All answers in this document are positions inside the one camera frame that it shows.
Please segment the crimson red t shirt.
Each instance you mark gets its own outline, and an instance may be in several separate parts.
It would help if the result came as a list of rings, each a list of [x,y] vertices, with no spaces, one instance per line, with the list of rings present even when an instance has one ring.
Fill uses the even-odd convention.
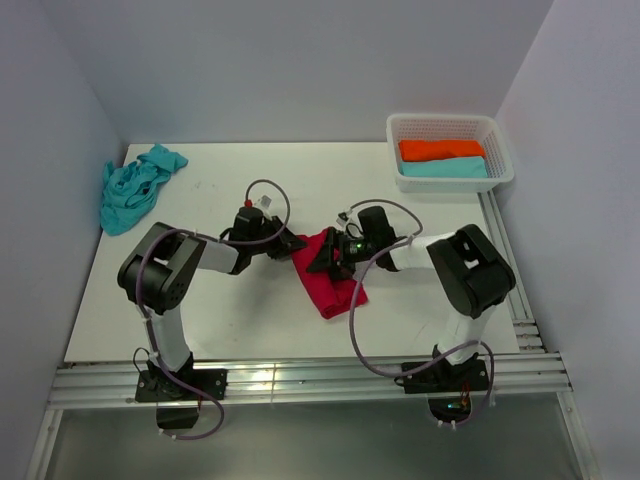
[[[330,228],[327,227],[312,236],[300,235],[299,239],[304,241],[306,246],[291,255],[295,270],[305,291],[321,317],[325,320],[330,320],[349,311],[352,295],[356,287],[354,279],[332,280],[327,271],[319,273],[309,273],[307,271],[311,262],[320,252],[329,230]]]

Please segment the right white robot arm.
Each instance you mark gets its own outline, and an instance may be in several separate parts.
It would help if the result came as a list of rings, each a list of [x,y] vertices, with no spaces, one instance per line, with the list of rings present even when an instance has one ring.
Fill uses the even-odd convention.
[[[351,280],[355,267],[373,264],[388,272],[428,269],[435,272],[451,310],[444,332],[434,346],[433,378],[452,390],[477,359],[486,325],[495,309],[516,286],[515,274],[484,232],[475,224],[435,236],[423,226],[401,237],[385,209],[370,206],[357,213],[359,234],[350,232],[351,212],[339,215],[339,229],[329,228],[319,251],[304,265],[308,274],[326,273],[332,280]]]

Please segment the white perforated plastic basket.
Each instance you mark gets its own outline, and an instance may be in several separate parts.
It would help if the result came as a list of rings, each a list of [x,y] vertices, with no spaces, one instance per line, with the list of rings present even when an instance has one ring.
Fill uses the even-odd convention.
[[[514,179],[502,132],[490,117],[392,114],[386,136],[405,193],[484,193]]]

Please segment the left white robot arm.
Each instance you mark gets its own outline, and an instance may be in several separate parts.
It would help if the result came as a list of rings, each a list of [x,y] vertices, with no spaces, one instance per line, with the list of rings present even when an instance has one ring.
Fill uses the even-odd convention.
[[[255,256],[287,259],[305,247],[285,220],[249,201],[219,239],[155,223],[117,274],[118,286],[143,317],[150,344],[150,379],[172,399],[187,397],[196,385],[181,303],[197,270],[236,276]]]

